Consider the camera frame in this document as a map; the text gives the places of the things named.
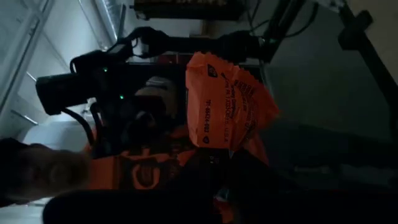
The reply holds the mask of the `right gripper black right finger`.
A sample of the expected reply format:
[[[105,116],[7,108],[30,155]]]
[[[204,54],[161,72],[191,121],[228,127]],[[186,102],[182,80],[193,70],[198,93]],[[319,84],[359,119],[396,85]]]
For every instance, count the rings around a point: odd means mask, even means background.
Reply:
[[[239,224],[398,224],[398,191],[306,189],[245,150],[228,182]]]

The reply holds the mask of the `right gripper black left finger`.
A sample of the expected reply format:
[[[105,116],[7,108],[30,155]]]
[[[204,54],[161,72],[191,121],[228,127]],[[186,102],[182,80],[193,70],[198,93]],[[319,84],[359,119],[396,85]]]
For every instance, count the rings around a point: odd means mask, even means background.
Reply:
[[[80,190],[55,197],[43,224],[221,224],[213,196],[228,152],[201,148],[159,190]]]

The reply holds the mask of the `orange Reese's candy wrapper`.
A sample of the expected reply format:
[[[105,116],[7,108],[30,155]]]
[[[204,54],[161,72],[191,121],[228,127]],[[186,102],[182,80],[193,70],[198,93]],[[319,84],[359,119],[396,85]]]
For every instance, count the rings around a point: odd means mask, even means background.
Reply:
[[[211,53],[193,55],[185,85],[188,132],[198,147],[235,151],[279,114],[264,84]]]

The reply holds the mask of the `orange pumpkin bucket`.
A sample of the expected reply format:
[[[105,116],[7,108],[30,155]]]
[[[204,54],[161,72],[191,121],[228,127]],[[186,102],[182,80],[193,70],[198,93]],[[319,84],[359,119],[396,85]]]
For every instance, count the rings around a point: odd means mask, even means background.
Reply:
[[[209,187],[228,183],[231,160],[239,151],[200,149],[179,126],[150,146],[124,150],[90,162],[91,190],[160,190]]]

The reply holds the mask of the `silver ceiling duct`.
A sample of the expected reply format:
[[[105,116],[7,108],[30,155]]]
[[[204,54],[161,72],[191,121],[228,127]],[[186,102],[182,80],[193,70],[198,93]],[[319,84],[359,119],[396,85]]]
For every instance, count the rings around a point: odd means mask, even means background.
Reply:
[[[105,48],[110,48],[124,36],[126,5],[122,0],[94,0],[104,27]]]

